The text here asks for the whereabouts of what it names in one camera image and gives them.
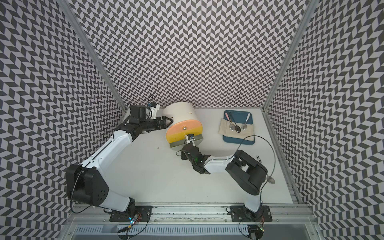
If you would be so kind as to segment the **orange top drawer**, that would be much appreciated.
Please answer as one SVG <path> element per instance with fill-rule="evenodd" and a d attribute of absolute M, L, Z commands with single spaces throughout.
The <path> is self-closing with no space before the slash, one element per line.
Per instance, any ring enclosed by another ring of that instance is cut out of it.
<path fill-rule="evenodd" d="M 178 135 L 184 131 L 201 134 L 203 125 L 199 120 L 185 120 L 173 123 L 167 130 L 166 136 Z"/>

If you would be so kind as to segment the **grey bottom drawer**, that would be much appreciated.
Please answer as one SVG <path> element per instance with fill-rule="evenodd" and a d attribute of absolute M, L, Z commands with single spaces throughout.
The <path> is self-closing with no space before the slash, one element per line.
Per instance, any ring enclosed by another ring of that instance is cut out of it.
<path fill-rule="evenodd" d="M 194 144 L 198 146 L 204 140 L 203 135 L 197 135 L 194 138 Z M 186 139 L 180 140 L 174 143 L 169 143 L 171 149 L 180 150 L 186 144 Z"/>

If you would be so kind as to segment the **white round drawer cabinet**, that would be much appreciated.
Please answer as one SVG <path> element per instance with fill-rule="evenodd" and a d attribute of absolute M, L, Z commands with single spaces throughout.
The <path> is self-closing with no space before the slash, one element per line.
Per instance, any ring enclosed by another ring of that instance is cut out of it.
<path fill-rule="evenodd" d="M 163 115 L 173 120 L 172 125 L 189 120 L 199 120 L 193 105 L 187 102 L 167 106 L 163 110 Z"/>

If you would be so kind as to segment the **yellow drawer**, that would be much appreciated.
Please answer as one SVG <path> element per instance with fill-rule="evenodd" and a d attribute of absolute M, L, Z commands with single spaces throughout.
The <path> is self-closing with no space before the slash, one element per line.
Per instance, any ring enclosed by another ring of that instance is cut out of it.
<path fill-rule="evenodd" d="M 188 134 L 194 134 L 195 136 L 201 135 L 203 133 L 203 128 L 198 127 L 194 129 L 186 129 L 184 130 L 183 128 L 181 129 L 168 129 L 166 133 L 166 139 L 168 143 L 175 143 L 178 141 L 181 141 L 185 139 L 185 136 Z"/>

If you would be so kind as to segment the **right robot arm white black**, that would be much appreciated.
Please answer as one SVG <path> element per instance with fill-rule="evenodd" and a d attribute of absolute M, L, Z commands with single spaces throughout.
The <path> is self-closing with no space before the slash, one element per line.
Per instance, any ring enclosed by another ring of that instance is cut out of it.
<path fill-rule="evenodd" d="M 259 194 L 262 185 L 267 180 L 267 168 L 257 159 L 243 150 L 237 150 L 232 156 L 214 157 L 203 155 L 200 149 L 192 143 L 184 145 L 180 150 L 181 159 L 188 160 L 194 171 L 199 174 L 227 173 L 247 193 L 244 201 L 245 211 L 255 214 L 262 203 Z"/>

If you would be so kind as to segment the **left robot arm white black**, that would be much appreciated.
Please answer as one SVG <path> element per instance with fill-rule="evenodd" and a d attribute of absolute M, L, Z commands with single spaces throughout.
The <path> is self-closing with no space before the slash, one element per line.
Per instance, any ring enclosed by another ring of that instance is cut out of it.
<path fill-rule="evenodd" d="M 160 106 L 155 103 L 133 105 L 129 115 L 112 136 L 94 154 L 66 170 L 67 195 L 70 203 L 79 202 L 117 212 L 125 212 L 133 199 L 110 190 L 104 175 L 120 153 L 141 134 L 167 129 L 174 121 L 157 116 Z"/>

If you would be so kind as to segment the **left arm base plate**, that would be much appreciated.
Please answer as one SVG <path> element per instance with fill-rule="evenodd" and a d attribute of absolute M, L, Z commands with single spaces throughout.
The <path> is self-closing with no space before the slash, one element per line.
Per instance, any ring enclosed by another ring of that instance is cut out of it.
<path fill-rule="evenodd" d="M 110 222 L 128 223 L 138 214 L 140 222 L 147 223 L 151 218 L 152 210 L 153 206 L 136 206 L 133 210 L 128 209 L 125 212 L 112 211 Z"/>

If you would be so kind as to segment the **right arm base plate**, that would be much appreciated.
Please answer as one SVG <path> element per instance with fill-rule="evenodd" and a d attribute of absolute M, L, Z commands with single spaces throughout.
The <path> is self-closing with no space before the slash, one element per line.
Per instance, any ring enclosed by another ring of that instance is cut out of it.
<path fill-rule="evenodd" d="M 247 209 L 245 206 L 234 205 L 230 206 L 230 215 L 232 222 L 272 222 L 272 213 L 269 206 L 261 205 L 260 208 L 254 213 Z"/>

